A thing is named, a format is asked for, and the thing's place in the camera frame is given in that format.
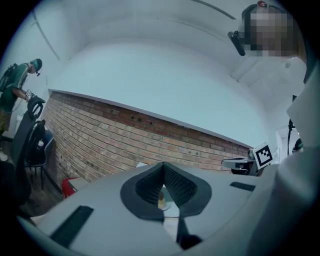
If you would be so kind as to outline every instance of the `white wall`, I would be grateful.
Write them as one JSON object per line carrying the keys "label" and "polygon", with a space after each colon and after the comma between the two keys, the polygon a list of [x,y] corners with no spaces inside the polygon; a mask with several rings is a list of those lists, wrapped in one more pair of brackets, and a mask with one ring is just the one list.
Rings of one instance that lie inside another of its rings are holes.
{"label": "white wall", "polygon": [[278,131],[275,132],[277,155],[274,156],[274,163],[279,164],[283,159],[283,141]]}
{"label": "white wall", "polygon": [[248,87],[191,49],[150,40],[86,47],[49,88],[151,114],[255,147],[269,141],[265,112]]}
{"label": "white wall", "polygon": [[[1,59],[1,75],[13,63],[21,64],[36,58],[42,59],[41,75],[37,77],[35,74],[29,74],[23,89],[31,90],[45,101],[49,98],[50,83],[61,72],[66,62],[85,45],[78,31],[69,25],[66,10],[68,9],[58,0],[43,1],[35,7],[37,20],[59,59],[50,50],[31,14],[20,25]],[[13,109],[15,111],[11,116],[9,131],[3,134],[10,138],[15,134],[17,115],[26,112],[27,103],[18,99]]]}

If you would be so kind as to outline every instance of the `green shirt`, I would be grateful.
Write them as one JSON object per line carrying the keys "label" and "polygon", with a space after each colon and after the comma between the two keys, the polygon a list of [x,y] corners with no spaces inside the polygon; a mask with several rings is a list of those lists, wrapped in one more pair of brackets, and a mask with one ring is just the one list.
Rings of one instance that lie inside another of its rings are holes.
{"label": "green shirt", "polygon": [[17,66],[6,82],[6,89],[0,97],[0,109],[12,112],[17,101],[17,96],[12,92],[13,88],[21,89],[28,74],[28,65],[23,63]]}

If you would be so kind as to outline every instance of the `floor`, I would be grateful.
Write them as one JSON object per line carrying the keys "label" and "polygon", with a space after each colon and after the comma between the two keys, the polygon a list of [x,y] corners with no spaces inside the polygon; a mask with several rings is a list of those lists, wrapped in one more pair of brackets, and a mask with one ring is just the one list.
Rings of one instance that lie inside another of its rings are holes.
{"label": "floor", "polygon": [[[1,142],[2,150],[9,156],[10,159],[10,143]],[[29,177],[32,191],[29,199],[20,208],[31,217],[39,216],[47,213],[52,207],[57,205],[63,200],[63,196],[53,187],[49,182],[45,174],[43,174],[44,188],[41,189],[40,171],[37,171],[35,176],[35,170],[32,170],[33,182],[31,182],[31,172],[29,168],[26,169],[26,173]]]}

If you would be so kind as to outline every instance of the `small yellow object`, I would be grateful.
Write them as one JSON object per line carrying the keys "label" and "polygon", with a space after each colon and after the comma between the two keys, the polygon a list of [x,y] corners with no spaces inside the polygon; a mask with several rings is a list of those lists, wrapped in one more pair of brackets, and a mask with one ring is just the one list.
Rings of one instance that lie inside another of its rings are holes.
{"label": "small yellow object", "polygon": [[165,195],[162,191],[159,193],[159,198],[158,198],[158,208],[163,209],[165,207]]}

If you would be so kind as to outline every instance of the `red object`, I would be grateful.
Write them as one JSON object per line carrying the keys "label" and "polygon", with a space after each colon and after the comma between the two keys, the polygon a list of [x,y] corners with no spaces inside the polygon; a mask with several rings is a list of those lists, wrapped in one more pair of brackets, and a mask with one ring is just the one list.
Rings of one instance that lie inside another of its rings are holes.
{"label": "red object", "polygon": [[71,196],[72,194],[75,193],[75,191],[72,189],[72,187],[69,185],[69,180],[73,180],[76,178],[65,178],[62,180],[62,194],[63,194],[63,199],[66,199],[67,197]]}
{"label": "red object", "polygon": [[259,1],[259,2],[257,3],[257,5],[260,6],[260,7],[267,7],[267,6],[268,6],[265,1]]}

